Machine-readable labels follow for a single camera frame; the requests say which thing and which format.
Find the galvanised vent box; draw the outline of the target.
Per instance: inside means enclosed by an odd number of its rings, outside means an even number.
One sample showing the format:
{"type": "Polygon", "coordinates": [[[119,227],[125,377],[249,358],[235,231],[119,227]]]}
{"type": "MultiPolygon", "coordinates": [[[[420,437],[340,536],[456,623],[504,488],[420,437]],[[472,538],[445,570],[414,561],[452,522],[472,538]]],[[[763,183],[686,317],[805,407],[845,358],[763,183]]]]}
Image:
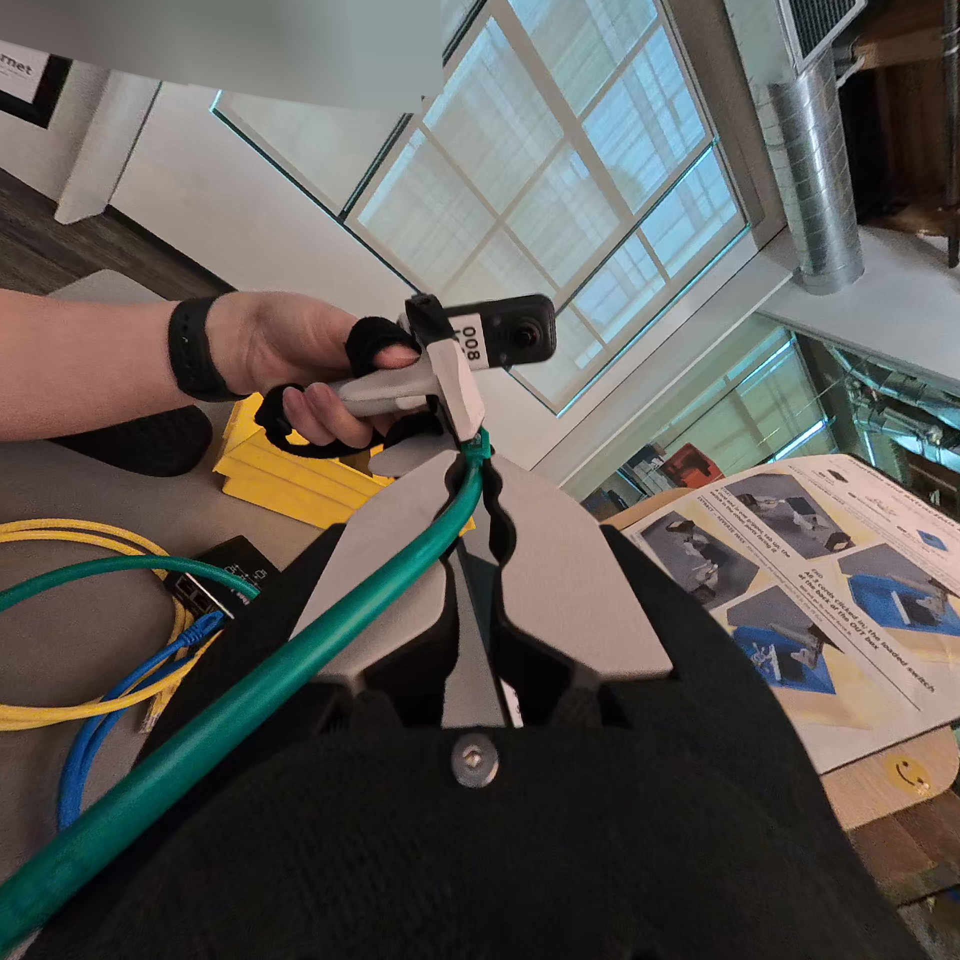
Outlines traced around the galvanised vent box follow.
{"type": "Polygon", "coordinates": [[[866,9],[867,1],[776,1],[777,12],[796,75],[830,47],[866,9]]]}

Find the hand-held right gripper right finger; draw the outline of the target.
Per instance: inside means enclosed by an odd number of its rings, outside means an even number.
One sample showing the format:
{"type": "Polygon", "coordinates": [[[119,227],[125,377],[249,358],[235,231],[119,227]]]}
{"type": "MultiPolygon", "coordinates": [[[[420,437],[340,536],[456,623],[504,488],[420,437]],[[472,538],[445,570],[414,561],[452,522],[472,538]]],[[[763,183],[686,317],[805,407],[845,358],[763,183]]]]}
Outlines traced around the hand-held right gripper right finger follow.
{"type": "Polygon", "coordinates": [[[667,678],[670,657],[603,527],[575,500],[504,456],[486,466],[496,561],[488,651],[523,725],[563,696],[667,678]]]}

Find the yellow smiley sticker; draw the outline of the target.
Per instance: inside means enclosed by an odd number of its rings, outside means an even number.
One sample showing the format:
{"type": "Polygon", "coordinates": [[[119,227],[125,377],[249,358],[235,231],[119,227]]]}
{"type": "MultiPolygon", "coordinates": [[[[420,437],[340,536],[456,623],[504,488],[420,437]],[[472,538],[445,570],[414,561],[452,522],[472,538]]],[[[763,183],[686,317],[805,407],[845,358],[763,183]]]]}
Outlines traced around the yellow smiley sticker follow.
{"type": "Polygon", "coordinates": [[[883,763],[888,780],[897,789],[911,796],[930,796],[932,784],[928,771],[915,756],[895,752],[887,756],[883,763]]]}

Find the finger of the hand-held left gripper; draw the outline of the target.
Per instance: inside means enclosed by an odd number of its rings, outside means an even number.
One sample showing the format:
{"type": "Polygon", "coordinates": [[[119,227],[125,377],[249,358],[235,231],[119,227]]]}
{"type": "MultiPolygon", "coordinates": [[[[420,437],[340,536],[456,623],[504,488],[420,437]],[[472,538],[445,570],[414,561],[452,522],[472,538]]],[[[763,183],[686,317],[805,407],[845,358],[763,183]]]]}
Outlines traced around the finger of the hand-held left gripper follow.
{"type": "Polygon", "coordinates": [[[385,446],[370,456],[368,469],[371,475],[398,479],[437,456],[457,453],[456,446],[385,446]]]}
{"type": "Polygon", "coordinates": [[[434,342],[434,375],[439,399],[459,444],[471,441],[485,419],[485,404],[474,372],[457,340],[434,342]]]}

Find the silver spiral duct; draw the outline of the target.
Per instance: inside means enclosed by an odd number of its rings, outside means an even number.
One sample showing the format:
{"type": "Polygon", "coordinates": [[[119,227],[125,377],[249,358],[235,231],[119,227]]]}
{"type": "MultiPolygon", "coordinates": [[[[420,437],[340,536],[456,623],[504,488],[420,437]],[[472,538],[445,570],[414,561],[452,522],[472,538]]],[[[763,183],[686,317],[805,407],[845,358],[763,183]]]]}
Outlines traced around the silver spiral duct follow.
{"type": "Polygon", "coordinates": [[[837,294],[862,277],[864,262],[832,49],[792,83],[770,85],[766,114],[798,282],[814,296],[837,294]]]}

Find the person's left forearm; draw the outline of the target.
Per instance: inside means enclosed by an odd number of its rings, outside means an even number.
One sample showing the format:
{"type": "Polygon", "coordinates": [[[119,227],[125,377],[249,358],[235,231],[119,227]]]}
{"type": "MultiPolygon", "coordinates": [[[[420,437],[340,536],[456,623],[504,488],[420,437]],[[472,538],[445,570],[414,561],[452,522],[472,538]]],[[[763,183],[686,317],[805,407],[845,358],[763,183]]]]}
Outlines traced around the person's left forearm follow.
{"type": "Polygon", "coordinates": [[[47,440],[190,404],[169,358],[175,304],[1,292],[1,440],[47,440]]]}

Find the large gridded window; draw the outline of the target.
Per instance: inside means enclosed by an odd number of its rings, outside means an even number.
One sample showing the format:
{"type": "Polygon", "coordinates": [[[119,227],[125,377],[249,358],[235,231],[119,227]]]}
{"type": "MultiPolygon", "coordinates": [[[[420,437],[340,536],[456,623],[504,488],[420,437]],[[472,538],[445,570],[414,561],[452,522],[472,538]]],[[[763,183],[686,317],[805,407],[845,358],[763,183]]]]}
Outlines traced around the large gridded window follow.
{"type": "Polygon", "coordinates": [[[749,217],[666,2],[440,15],[443,86],[417,112],[228,91],[210,112],[414,291],[548,296],[557,352],[513,377],[559,416],[749,217]]]}

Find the black ethernet splitter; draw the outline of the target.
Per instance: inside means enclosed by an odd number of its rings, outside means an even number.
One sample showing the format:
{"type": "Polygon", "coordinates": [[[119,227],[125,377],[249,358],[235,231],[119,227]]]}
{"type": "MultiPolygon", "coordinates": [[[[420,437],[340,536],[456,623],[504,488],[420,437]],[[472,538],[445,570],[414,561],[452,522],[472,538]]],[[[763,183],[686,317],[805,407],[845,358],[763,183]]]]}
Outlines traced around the black ethernet splitter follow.
{"type": "MultiPolygon", "coordinates": [[[[244,580],[258,592],[281,573],[244,535],[236,535],[195,559],[244,580]]],[[[248,604],[248,599],[236,589],[186,572],[170,571],[163,588],[194,618],[219,611],[226,619],[234,619],[248,604]]]]}

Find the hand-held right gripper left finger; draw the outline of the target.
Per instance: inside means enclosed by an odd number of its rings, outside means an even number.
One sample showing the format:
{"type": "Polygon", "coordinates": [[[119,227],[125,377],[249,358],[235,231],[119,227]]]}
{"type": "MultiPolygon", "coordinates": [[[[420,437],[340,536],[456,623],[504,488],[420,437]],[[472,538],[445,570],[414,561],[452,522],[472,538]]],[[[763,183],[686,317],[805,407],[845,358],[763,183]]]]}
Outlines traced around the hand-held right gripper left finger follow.
{"type": "MultiPolygon", "coordinates": [[[[464,468],[462,454],[442,450],[357,510],[292,637],[423,534],[454,497],[464,468]]],[[[380,691],[405,725],[481,725],[482,635],[458,550],[433,560],[307,689],[345,702],[380,691]]]]}

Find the person's left hand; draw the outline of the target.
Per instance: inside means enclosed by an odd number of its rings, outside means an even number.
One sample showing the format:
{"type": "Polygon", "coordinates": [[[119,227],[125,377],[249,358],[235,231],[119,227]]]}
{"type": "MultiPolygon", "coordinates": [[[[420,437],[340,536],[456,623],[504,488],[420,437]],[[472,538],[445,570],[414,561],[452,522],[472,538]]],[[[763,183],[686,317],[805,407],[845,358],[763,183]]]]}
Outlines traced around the person's left hand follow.
{"type": "Polygon", "coordinates": [[[304,294],[235,292],[216,299],[205,324],[209,350],[233,394],[266,396],[286,389],[283,414],[300,438],[319,447],[368,448],[386,436],[396,414],[352,415],[331,384],[351,373],[346,344],[358,318],[304,294]]]}

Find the black wristband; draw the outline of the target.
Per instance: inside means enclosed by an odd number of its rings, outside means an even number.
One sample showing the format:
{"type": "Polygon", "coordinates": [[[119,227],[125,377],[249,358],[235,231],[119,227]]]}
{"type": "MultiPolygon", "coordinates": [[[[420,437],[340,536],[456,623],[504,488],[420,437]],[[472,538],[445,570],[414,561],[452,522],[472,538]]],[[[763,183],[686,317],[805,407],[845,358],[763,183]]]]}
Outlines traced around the black wristband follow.
{"type": "Polygon", "coordinates": [[[172,309],[167,344],[172,374],[181,393],[197,402],[241,402],[248,397],[231,391],[215,365],[207,333],[216,296],[178,302],[172,309]]]}

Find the red equipment case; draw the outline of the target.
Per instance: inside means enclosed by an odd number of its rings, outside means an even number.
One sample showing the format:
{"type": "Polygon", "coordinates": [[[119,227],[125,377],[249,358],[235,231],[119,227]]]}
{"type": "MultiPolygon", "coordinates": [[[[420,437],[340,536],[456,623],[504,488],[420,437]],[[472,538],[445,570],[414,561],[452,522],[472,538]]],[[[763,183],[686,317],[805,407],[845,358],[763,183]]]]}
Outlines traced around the red equipment case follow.
{"type": "Polygon", "coordinates": [[[687,490],[701,489],[726,478],[716,462],[692,443],[683,444],[665,458],[659,471],[674,487],[687,490]]]}

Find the black framed marker sign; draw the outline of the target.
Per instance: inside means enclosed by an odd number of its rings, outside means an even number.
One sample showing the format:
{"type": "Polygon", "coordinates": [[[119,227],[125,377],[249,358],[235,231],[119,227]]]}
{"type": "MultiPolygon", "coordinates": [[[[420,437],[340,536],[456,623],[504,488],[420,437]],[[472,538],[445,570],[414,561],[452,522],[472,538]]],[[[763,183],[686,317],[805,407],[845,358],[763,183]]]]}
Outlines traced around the black framed marker sign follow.
{"type": "Polygon", "coordinates": [[[1,114],[48,129],[73,60],[1,42],[1,114]]]}

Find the yellow plastic bin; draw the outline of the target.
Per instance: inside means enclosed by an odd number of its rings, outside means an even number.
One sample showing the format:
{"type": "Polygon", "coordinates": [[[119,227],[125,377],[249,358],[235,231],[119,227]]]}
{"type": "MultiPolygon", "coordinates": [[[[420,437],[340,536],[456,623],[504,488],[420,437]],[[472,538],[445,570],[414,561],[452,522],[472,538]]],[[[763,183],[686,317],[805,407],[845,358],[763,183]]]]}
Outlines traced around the yellow plastic bin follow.
{"type": "Polygon", "coordinates": [[[213,466],[224,495],[325,530],[346,522],[394,482],[336,459],[308,460],[276,449],[255,421],[261,401],[255,393],[232,405],[213,466]]]}

